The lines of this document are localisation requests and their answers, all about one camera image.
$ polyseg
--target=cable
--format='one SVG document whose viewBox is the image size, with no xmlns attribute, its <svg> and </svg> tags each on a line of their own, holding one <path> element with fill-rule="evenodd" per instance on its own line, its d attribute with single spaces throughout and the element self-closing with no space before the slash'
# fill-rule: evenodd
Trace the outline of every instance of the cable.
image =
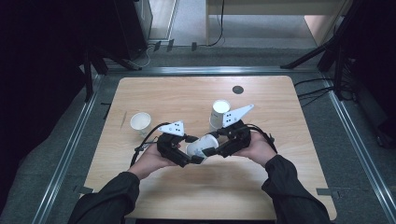
<svg viewBox="0 0 396 224">
<path fill-rule="evenodd" d="M 136 147 L 136 148 L 134 149 L 134 156 L 132 157 L 130 167 L 133 166 L 134 163 L 136 162 L 137 156 L 139 155 L 139 153 L 140 153 L 141 151 L 144 150 L 143 145 L 145 145 L 145 144 L 153 144 L 153 143 L 154 143 L 154 140 L 151 141 L 151 142 L 147 142 L 147 140 L 149 139 L 149 137 L 150 137 L 158 128 L 160 128 L 160 127 L 163 126 L 163 125 L 167 125 L 167 124 L 170 124 L 170 123 L 165 122 L 165 123 L 161 123 L 161 124 L 155 126 L 155 127 L 148 133 L 148 135 L 145 137 L 145 139 L 143 139 L 142 144 L 140 144 L 140 146 L 138 146 L 138 147 Z"/>
<path fill-rule="evenodd" d="M 225 37 L 224 37 L 224 33 L 223 33 L 223 26 L 222 26 L 222 24 L 221 24 L 221 22 L 220 22 L 220 20 L 219 20 L 219 15 L 216 15 L 216 17 L 217 17 L 217 19 L 218 19 L 218 25 L 219 25 L 219 27 L 221 28 L 221 35 L 220 35 L 220 37 L 222 37 L 223 38 L 223 42 L 222 42 L 222 46 L 225 44 Z"/>
<path fill-rule="evenodd" d="M 334 87 L 325 87 L 325 88 L 318 89 L 318 90 L 315 90 L 315 91 L 310 91 L 310 92 L 299 94 L 299 95 L 297 95 L 297 97 L 300 98 L 300 97 L 303 97 L 303 96 L 306 96 L 306 95 L 311 95 L 311 94 L 314 94 L 314 93 L 317 93 L 317 92 L 320 92 L 320 91 L 332 91 L 333 89 L 334 89 Z"/>
<path fill-rule="evenodd" d="M 320 80 L 330 80 L 330 81 L 334 81 L 334 79 L 333 78 L 314 78 L 314 79 L 308 79 L 308 80 L 304 80 L 304 81 L 300 81 L 300 82 L 297 82 L 296 84 L 294 84 L 294 87 L 296 87 L 296 86 L 298 86 L 298 85 L 300 85 L 300 84 L 302 84 L 302 83 L 306 83 L 306 82 L 311 82 L 311 81 L 320 81 Z"/>
<path fill-rule="evenodd" d="M 221 23 L 220 23 L 220 28 L 221 29 L 220 29 L 219 39 L 213 44 L 210 44 L 210 45 L 198 45 L 198 46 L 213 47 L 213 46 L 215 46 L 215 45 L 217 45 L 219 43 L 219 41 L 223 37 L 223 17 L 224 17 L 224 0 L 222 1 L 222 4 L 221 4 Z"/>
<path fill-rule="evenodd" d="M 147 61 L 147 63 L 146 64 L 144 64 L 144 65 L 140 65 L 140 64 L 137 64 L 137 63 L 133 63 L 132 61 L 130 61 L 130 60 L 128 60 L 127 62 L 129 63 L 129 64 L 132 64 L 132 65 L 134 65 L 134 66 L 136 66 L 136 67 L 146 67 L 147 65 L 149 65 L 149 63 L 151 62 L 151 59 L 150 59 L 150 57 L 149 57 L 149 49 L 151 49 L 151 48 L 153 48 L 154 46 L 150 46 L 150 47 L 148 47 L 147 49 L 146 49 L 146 56 L 148 57 L 148 61 Z"/>
<path fill-rule="evenodd" d="M 268 136 L 267 133 L 263 132 L 261 128 L 259 128 L 258 126 L 254 125 L 254 124 L 247 124 L 247 126 L 252 126 L 252 127 L 248 127 L 248 128 L 250 130 L 254 130 L 256 132 L 259 132 L 265 138 L 265 140 L 267 141 L 268 145 L 270 145 L 270 147 L 277 154 L 277 150 L 276 150 L 276 147 L 274 145 L 275 138 L 271 134 Z"/>
<path fill-rule="evenodd" d="M 308 103 L 306 103 L 305 105 L 302 105 L 301 107 L 304 107 L 304 106 L 307 106 L 307 105 L 311 104 L 312 102 L 316 101 L 318 98 L 324 96 L 324 95 L 325 95 L 326 93 L 328 93 L 328 92 L 329 92 L 329 91 L 323 92 L 321 95 L 317 96 L 315 99 L 309 101 Z"/>
</svg>

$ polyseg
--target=black cable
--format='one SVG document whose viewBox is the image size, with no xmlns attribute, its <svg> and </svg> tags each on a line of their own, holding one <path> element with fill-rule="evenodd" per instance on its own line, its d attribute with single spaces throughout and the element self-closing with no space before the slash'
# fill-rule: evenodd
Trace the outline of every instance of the black cable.
<svg viewBox="0 0 396 224">
<path fill-rule="evenodd" d="M 294 84 L 294 87 L 296 87 L 296 86 L 298 86 L 298 85 L 300 85 L 300 84 L 306 83 L 306 82 L 320 81 L 320 80 L 330 80 L 330 81 L 334 81 L 333 78 L 325 78 L 325 77 L 323 77 L 323 78 L 314 78 L 314 79 L 308 79 L 308 80 L 304 80 L 304 81 L 297 82 L 296 84 Z"/>
<path fill-rule="evenodd" d="M 300 97 L 303 97 L 303 96 L 306 96 L 306 95 L 312 95 L 314 93 L 321 92 L 321 91 L 332 91 L 333 89 L 334 89 L 334 87 L 325 87 L 325 88 L 318 89 L 318 90 L 315 90 L 315 91 L 310 91 L 310 92 L 299 94 L 299 95 L 297 95 L 297 97 L 300 98 Z"/>
<path fill-rule="evenodd" d="M 143 145 L 148 144 L 147 140 L 149 139 L 149 137 L 150 137 L 158 128 L 160 128 L 160 127 L 163 126 L 163 125 L 167 125 L 167 124 L 170 124 L 170 123 L 165 122 L 165 123 L 161 123 L 161 124 L 155 126 L 155 128 L 153 128 L 153 129 L 148 133 L 148 135 L 145 137 L 145 139 L 143 139 L 142 144 L 140 144 L 140 146 L 138 146 L 138 147 L 136 147 L 136 148 L 134 149 L 134 156 L 132 157 L 130 167 L 133 166 L 134 163 L 136 162 L 137 156 L 139 155 L 140 151 L 143 151 L 143 150 L 144 150 L 144 149 L 143 149 Z"/>
<path fill-rule="evenodd" d="M 213 46 L 215 46 L 215 45 L 217 45 L 219 43 L 219 41 L 221 40 L 222 35 L 223 35 L 223 17 L 224 17 L 224 0 L 222 1 L 222 5 L 221 5 L 221 25 L 220 25 L 221 30 L 220 30 L 219 39 L 213 44 L 210 44 L 210 45 L 198 45 L 198 46 L 213 47 Z"/>
<path fill-rule="evenodd" d="M 306 106 L 306 105 L 309 105 L 309 104 L 313 103 L 313 102 L 316 101 L 318 98 L 324 96 L 324 95 L 325 95 L 326 93 L 328 93 L 328 92 L 329 92 L 329 91 L 323 92 L 321 95 L 317 96 L 315 99 L 309 101 L 308 103 L 306 103 L 305 105 L 302 105 L 301 107 L 304 107 L 304 106 Z"/>
<path fill-rule="evenodd" d="M 261 128 L 259 128 L 258 126 L 254 125 L 254 124 L 247 124 L 247 126 L 250 125 L 252 127 L 248 127 L 250 130 L 259 132 L 267 141 L 268 145 L 270 145 L 270 147 L 274 150 L 274 152 L 277 154 L 277 150 L 276 147 L 274 145 L 275 139 L 273 138 L 273 136 L 271 136 L 271 134 L 268 136 L 267 133 L 263 132 Z"/>
<path fill-rule="evenodd" d="M 308 100 L 308 99 L 312 99 L 312 98 L 317 98 L 317 97 L 319 97 L 320 95 L 312 95 L 312 96 L 305 96 L 305 97 L 303 97 L 303 98 L 300 98 L 299 100 L 300 101 L 303 101 L 303 100 Z"/>
</svg>

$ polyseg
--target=hand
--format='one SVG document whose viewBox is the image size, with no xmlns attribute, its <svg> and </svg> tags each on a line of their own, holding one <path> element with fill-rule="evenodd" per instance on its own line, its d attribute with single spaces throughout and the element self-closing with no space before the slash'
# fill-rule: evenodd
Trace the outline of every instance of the hand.
<svg viewBox="0 0 396 224">
<path fill-rule="evenodd" d="M 157 144 L 152 144 L 143 152 L 139 160 L 129 168 L 128 172 L 135 174 L 142 180 L 152 172 L 166 166 L 176 166 L 176 164 L 162 157 L 157 149 Z"/>
<path fill-rule="evenodd" d="M 256 132 L 251 133 L 250 145 L 248 147 L 245 147 L 233 154 L 233 156 L 249 158 L 263 167 L 275 155 L 276 153 L 270 145 L 268 145 L 265 138 L 260 133 Z"/>
</svg>

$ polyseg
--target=paper cup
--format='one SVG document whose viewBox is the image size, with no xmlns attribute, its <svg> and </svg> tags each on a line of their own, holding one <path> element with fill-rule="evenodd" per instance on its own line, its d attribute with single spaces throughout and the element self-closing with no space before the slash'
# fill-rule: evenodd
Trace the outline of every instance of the paper cup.
<svg viewBox="0 0 396 224">
<path fill-rule="evenodd" d="M 217 131 L 217 130 L 220 129 L 220 128 L 221 128 L 221 127 L 215 127 L 215 126 L 212 124 L 212 122 L 210 122 L 210 119 L 209 119 L 209 132 L 210 132 L 210 133 L 215 132 L 215 131 Z M 228 140 L 228 137 L 227 137 L 227 136 L 224 136 L 224 135 L 221 135 L 221 136 L 219 136 L 219 138 L 218 138 L 218 142 L 219 142 L 220 144 L 225 143 L 227 140 Z"/>
<path fill-rule="evenodd" d="M 131 118 L 131 127 L 141 137 L 146 137 L 151 131 L 151 116 L 145 112 L 135 114 Z"/>
<path fill-rule="evenodd" d="M 210 114 L 210 122 L 215 127 L 222 127 L 222 118 L 224 113 L 230 111 L 230 103 L 226 100 L 217 100 L 212 105 L 212 113 Z"/>
<path fill-rule="evenodd" d="M 200 139 L 196 140 L 193 143 L 190 143 L 186 146 L 186 153 L 189 156 L 199 156 L 206 160 L 206 155 L 202 150 L 210 148 L 210 147 L 218 147 L 218 140 L 211 134 L 206 134 Z"/>
</svg>

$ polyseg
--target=black tripod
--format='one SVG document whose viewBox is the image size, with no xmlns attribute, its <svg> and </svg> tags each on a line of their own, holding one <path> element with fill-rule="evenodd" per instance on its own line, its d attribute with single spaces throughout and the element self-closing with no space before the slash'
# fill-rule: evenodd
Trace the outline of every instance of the black tripod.
<svg viewBox="0 0 396 224">
<path fill-rule="evenodd" d="M 351 37 L 351 24 L 357 19 L 358 11 L 360 10 L 362 5 L 362 1 L 356 0 L 353 1 L 352 6 L 350 7 L 348 13 L 346 14 L 344 20 L 341 22 L 340 27 L 335 32 L 334 36 L 316 49 L 308 52 L 303 57 L 297 59 L 296 61 L 280 65 L 280 68 L 283 69 L 293 69 L 308 61 L 309 59 L 317 56 L 321 52 L 325 51 L 323 56 L 320 58 L 318 63 L 318 70 L 320 72 L 329 71 L 332 64 L 335 62 L 335 73 L 334 73 L 334 93 L 338 97 L 339 100 L 342 100 L 341 96 L 341 81 L 343 76 L 343 68 L 345 63 L 345 43 L 348 42 L 348 39 Z"/>
<path fill-rule="evenodd" d="M 104 61 L 104 58 L 108 58 L 113 62 L 121 65 L 122 67 L 131 70 L 138 71 L 141 70 L 140 67 L 134 67 L 133 65 L 128 64 L 123 59 L 113 55 L 112 53 L 99 48 L 93 47 L 90 45 L 86 45 L 84 52 L 84 74 L 85 74 L 85 87 L 86 87 L 86 97 L 85 102 L 88 102 L 93 95 L 93 85 L 92 85 L 92 70 L 91 64 L 96 69 L 98 74 L 106 75 L 108 71 L 108 67 Z"/>
</svg>

